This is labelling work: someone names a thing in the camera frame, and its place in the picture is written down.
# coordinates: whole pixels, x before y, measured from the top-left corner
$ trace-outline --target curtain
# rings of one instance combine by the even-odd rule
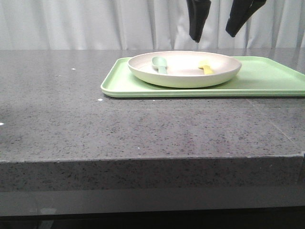
[[[305,0],[267,0],[235,38],[211,0],[199,43],[186,0],[0,0],[0,50],[305,47]]]

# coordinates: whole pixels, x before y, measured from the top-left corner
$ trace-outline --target white plate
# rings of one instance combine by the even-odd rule
[[[152,67],[154,56],[167,60],[168,74],[159,74]],[[208,61],[214,74],[203,74],[203,70],[198,68],[202,60]],[[137,78],[148,83],[165,87],[196,88],[229,81],[239,72],[242,63],[233,57],[211,52],[167,51],[134,56],[128,61],[128,67]]]

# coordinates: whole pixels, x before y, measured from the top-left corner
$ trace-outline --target green tray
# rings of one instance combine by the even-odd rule
[[[305,75],[264,57],[239,56],[240,72],[230,81],[205,88],[180,89],[146,83],[129,70],[130,58],[116,61],[101,84],[104,94],[116,98],[305,96]]]

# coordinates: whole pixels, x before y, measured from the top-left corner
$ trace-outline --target gray countertop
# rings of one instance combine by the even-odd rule
[[[305,73],[304,49],[203,51]],[[0,51],[0,192],[304,182],[305,98],[105,96],[115,61],[146,52]]]

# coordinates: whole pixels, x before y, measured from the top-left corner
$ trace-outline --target green spoon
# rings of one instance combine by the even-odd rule
[[[166,59],[161,56],[155,56],[152,58],[152,66],[154,69],[158,70],[158,73],[167,74],[166,67],[167,62]]]

